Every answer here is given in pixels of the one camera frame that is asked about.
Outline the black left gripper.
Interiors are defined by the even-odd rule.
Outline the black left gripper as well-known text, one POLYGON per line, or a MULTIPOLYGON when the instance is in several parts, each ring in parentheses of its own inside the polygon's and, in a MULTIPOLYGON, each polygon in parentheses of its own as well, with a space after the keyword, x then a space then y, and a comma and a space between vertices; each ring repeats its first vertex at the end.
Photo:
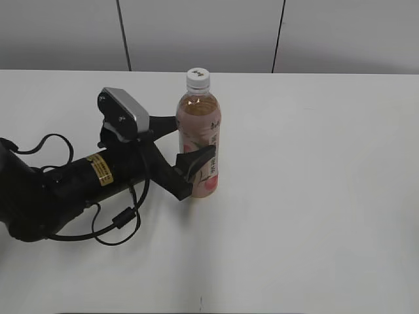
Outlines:
POLYGON ((122 143, 110 130, 102 128, 100 154, 111 170, 112 188, 121 191, 131 184, 150 179, 179 201, 192 193, 194 176, 215 156, 216 146, 208 145, 199 150, 178 154, 175 168, 163 157, 155 141, 177 131, 175 116, 150 116, 149 131, 133 141, 122 143))

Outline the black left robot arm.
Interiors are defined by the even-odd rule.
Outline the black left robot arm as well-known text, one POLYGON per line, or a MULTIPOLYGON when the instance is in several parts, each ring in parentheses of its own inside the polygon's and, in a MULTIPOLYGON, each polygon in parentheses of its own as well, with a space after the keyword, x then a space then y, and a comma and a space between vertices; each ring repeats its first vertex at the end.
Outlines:
POLYGON ((149 129, 128 142, 102 128, 99 151, 62 166, 31 167, 24 152, 12 141, 1 140, 1 222, 11 237, 24 242, 42 239, 84 241, 99 239, 130 221, 139 222, 139 208, 151 183, 160 185, 178 200, 192 194, 194 176, 216 153, 214 145, 178 154, 171 166, 156 140, 177 129, 172 116, 150 119, 149 129), (101 230, 83 235, 61 235, 61 229, 86 208, 129 190, 133 204, 101 230))

